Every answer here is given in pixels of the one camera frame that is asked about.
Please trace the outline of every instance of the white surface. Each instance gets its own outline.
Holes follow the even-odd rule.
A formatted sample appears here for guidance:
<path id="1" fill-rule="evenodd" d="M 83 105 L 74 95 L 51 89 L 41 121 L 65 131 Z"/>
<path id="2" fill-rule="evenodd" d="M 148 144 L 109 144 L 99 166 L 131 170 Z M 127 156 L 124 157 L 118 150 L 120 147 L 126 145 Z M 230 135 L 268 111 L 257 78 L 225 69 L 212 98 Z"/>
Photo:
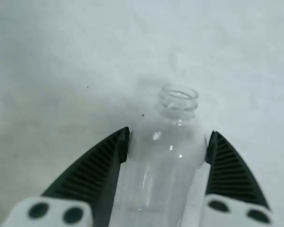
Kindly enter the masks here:
<path id="1" fill-rule="evenodd" d="M 28 215 L 30 209 L 38 203 L 46 203 L 48 205 L 47 212 L 39 218 L 30 218 Z M 34 197 L 15 204 L 1 227 L 69 227 L 70 224 L 63 219 L 65 212 L 71 208 L 80 208 L 82 211 L 81 219 L 72 223 L 72 227 L 91 227 L 93 225 L 91 208 L 85 202 Z"/>
<path id="2" fill-rule="evenodd" d="M 224 203 L 229 212 L 212 209 L 208 204 L 212 201 Z M 237 226 L 237 227 L 275 227 L 274 218 L 268 209 L 251 203 L 241 202 L 228 197 L 211 194 L 207 195 L 203 204 L 200 227 Z M 269 220 L 268 223 L 254 220 L 247 216 L 249 211 L 259 211 Z"/>
<path id="3" fill-rule="evenodd" d="M 173 80 L 199 92 L 206 128 L 239 151 L 284 227 L 279 0 L 0 0 L 2 213 Z M 188 203 L 192 217 L 198 203 Z"/>

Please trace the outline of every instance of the bottle mouth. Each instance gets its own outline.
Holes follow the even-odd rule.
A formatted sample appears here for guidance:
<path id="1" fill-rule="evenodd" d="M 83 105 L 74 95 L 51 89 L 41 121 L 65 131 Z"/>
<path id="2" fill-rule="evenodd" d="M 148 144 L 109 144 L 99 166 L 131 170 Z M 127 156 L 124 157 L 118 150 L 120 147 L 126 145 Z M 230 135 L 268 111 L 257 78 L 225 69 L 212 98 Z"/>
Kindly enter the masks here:
<path id="1" fill-rule="evenodd" d="M 192 88 L 181 85 L 167 85 L 162 88 L 162 91 L 171 97 L 179 99 L 197 99 L 199 97 L 198 92 Z"/>
<path id="2" fill-rule="evenodd" d="M 166 118 L 186 121 L 195 117 L 199 94 L 192 88 L 167 85 L 159 92 L 159 112 Z"/>

